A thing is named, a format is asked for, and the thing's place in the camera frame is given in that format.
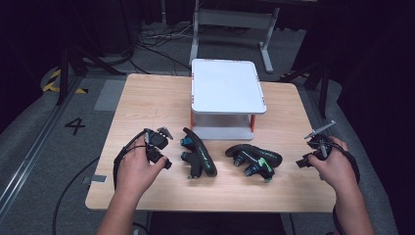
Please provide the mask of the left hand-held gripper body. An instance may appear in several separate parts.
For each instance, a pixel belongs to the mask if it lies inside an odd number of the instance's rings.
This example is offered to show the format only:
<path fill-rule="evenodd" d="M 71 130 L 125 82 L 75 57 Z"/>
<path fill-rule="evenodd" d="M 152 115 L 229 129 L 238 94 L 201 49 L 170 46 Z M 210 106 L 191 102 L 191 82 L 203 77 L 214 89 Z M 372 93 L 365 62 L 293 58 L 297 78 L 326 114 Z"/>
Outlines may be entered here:
<path fill-rule="evenodd" d="M 147 156 L 154 156 L 160 153 L 168 145 L 168 141 L 173 137 L 166 126 L 160 127 L 157 130 L 145 128 L 145 143 Z"/>

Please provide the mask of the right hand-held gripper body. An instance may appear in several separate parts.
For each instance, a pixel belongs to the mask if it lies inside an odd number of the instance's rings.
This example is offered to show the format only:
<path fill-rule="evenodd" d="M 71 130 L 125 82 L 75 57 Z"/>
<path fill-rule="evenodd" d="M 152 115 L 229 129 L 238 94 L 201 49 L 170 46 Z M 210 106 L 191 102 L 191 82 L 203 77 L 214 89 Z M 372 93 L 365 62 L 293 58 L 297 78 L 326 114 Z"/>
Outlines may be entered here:
<path fill-rule="evenodd" d="M 309 134 L 304 136 L 307 145 L 314 150 L 317 159 L 325 161 L 331 152 L 332 146 L 330 138 L 323 134 L 323 131 L 333 126 L 336 122 L 331 120 L 319 128 L 313 129 Z"/>

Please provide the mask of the black sandal with teal straps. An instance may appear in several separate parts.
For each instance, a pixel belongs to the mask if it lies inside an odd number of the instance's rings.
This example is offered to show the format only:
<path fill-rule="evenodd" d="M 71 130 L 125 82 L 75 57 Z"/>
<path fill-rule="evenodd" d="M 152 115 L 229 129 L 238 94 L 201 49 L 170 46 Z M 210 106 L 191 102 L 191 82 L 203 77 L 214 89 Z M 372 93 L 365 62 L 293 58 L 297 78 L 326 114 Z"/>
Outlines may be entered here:
<path fill-rule="evenodd" d="M 189 178 L 199 178 L 202 172 L 208 177 L 215 177 L 217 169 L 204 142 L 190 128 L 184 127 L 183 131 L 186 135 L 180 140 L 180 144 L 188 152 L 181 154 L 181 160 L 190 165 Z"/>

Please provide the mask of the black sandal with green straps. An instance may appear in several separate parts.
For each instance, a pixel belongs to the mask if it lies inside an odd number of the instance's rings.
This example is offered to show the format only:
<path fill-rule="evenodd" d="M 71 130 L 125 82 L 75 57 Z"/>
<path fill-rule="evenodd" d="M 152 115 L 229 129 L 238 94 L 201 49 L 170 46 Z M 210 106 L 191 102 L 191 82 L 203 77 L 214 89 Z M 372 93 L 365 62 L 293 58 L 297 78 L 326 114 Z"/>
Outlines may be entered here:
<path fill-rule="evenodd" d="M 233 158 L 234 166 L 248 164 L 244 170 L 245 176 L 259 174 L 266 183 L 272 180 L 274 168 L 283 161 L 280 154 L 251 144 L 232 146 L 225 151 L 225 156 Z"/>

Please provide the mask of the white shoe rack orange posts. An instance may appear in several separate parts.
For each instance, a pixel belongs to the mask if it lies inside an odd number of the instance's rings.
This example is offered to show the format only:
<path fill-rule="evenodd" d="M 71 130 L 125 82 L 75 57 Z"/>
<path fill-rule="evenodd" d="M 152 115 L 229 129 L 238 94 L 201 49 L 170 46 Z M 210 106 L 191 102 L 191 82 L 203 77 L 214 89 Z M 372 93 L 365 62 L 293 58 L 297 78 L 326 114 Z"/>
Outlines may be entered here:
<path fill-rule="evenodd" d="M 267 107 L 250 61 L 192 61 L 191 129 L 203 140 L 252 140 Z"/>

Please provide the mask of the person's right hand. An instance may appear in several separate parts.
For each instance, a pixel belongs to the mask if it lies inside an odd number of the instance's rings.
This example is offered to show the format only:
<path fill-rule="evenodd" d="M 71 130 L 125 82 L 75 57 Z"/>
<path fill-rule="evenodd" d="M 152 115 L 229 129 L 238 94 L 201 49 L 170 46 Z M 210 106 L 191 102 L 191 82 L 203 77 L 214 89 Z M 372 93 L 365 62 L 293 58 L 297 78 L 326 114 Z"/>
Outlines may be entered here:
<path fill-rule="evenodd" d="M 352 166 L 341 151 L 333 150 L 326 161 L 318 160 L 314 155 L 307 158 L 339 196 L 352 197 L 359 191 Z"/>

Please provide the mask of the person's left hand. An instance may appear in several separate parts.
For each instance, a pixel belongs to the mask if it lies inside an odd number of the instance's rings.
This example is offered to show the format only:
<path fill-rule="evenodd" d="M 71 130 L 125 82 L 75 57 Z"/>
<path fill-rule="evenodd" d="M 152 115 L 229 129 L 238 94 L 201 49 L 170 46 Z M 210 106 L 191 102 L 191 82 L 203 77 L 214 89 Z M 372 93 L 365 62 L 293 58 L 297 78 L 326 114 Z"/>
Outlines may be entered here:
<path fill-rule="evenodd" d="M 150 164 L 145 138 L 139 137 L 120 162 L 115 190 L 139 191 L 144 194 L 164 168 L 165 162 L 166 157 L 161 157 L 155 164 Z"/>

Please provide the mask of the grey tape strip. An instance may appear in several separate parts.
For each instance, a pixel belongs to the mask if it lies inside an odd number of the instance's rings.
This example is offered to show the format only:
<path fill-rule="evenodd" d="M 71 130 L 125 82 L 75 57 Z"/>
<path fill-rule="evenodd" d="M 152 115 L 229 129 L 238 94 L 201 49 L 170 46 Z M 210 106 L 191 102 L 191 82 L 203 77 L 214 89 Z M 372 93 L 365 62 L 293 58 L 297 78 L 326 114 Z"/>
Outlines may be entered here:
<path fill-rule="evenodd" d="M 82 179 L 82 183 L 83 184 L 87 184 L 87 185 L 91 185 L 93 182 L 97 182 L 97 183 L 105 183 L 107 181 L 107 176 L 106 175 L 92 175 L 92 176 L 85 176 Z"/>

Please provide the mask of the black tripod stand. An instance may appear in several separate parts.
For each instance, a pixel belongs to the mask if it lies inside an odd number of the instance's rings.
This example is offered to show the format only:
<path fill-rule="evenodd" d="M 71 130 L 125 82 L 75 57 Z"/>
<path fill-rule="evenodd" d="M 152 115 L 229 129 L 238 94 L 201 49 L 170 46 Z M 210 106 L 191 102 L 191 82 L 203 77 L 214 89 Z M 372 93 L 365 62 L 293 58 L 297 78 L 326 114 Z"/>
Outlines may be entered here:
<path fill-rule="evenodd" d="M 60 95 L 57 105 L 63 104 L 69 95 L 69 69 L 72 69 L 76 76 L 85 76 L 87 74 L 87 63 L 84 61 L 84 58 L 110 74 L 125 75 L 125 72 L 116 70 L 81 47 L 75 45 L 67 46 L 62 52 Z"/>
<path fill-rule="evenodd" d="M 280 76 L 280 82 L 290 82 L 297 77 L 305 77 L 304 88 L 306 90 L 313 90 L 317 85 L 320 85 L 320 93 L 318 100 L 318 110 L 320 116 L 326 117 L 326 102 L 329 86 L 329 70 L 327 63 L 314 63 L 303 69 L 294 70 L 283 73 Z"/>

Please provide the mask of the person's dark clothing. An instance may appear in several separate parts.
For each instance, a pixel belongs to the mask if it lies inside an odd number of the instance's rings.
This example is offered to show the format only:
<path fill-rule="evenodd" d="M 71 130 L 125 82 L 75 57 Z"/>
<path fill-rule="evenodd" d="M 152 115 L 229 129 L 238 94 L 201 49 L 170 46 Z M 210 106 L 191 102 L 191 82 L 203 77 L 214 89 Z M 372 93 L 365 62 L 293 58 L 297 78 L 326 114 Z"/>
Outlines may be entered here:
<path fill-rule="evenodd" d="M 286 235 L 279 213 L 154 212 L 150 235 Z"/>

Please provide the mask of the yellow black floor tape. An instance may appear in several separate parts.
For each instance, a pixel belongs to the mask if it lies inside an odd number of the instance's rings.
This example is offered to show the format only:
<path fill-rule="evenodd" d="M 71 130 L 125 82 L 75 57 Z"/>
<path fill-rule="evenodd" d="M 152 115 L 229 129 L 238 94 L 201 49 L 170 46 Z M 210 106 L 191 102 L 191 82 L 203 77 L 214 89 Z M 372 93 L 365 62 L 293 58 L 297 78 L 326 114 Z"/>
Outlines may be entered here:
<path fill-rule="evenodd" d="M 53 92 L 60 92 L 60 88 L 55 85 L 58 77 L 61 74 L 61 70 L 56 68 L 52 74 L 50 75 L 49 79 L 47 80 L 46 84 L 43 86 L 42 90 L 46 91 L 53 91 Z M 89 92 L 86 88 L 77 88 L 75 93 L 76 94 L 87 94 Z"/>

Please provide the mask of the metal floor rail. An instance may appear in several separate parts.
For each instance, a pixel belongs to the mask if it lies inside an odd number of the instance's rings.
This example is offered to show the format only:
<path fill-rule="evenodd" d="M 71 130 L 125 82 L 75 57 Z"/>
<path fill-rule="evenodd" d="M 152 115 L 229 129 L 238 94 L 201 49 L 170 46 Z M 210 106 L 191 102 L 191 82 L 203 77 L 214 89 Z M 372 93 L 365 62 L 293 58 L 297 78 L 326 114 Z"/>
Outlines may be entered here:
<path fill-rule="evenodd" d="M 14 200 L 21 191 L 24 183 L 26 182 L 37 160 L 39 159 L 52 130 L 56 126 L 58 120 L 61 118 L 64 110 L 68 106 L 69 100 L 75 94 L 75 91 L 79 87 L 82 80 L 82 77 L 75 77 L 70 82 L 67 95 L 63 98 L 62 102 L 59 105 L 54 106 L 54 109 L 48 116 L 40 132 L 24 155 L 21 164 L 13 174 L 13 177 L 0 196 L 0 222 L 4 219 L 10 210 Z"/>

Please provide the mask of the grey metal table frame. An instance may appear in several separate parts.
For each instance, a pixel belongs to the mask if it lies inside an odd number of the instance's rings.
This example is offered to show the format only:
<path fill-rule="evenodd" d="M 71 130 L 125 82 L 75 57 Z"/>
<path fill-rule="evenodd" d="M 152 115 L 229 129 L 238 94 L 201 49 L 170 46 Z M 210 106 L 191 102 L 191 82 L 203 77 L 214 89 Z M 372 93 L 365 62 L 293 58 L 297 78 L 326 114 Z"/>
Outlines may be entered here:
<path fill-rule="evenodd" d="M 193 40 L 189 57 L 189 65 L 198 58 L 199 51 L 199 26 L 201 24 L 216 26 L 232 26 L 263 29 L 266 36 L 258 42 L 258 49 L 268 73 L 274 72 L 268 53 L 268 46 L 273 35 L 274 27 L 279 16 L 279 8 L 274 8 L 270 14 L 235 12 L 225 10 L 211 10 L 202 8 L 201 0 L 195 0 L 193 14 Z"/>

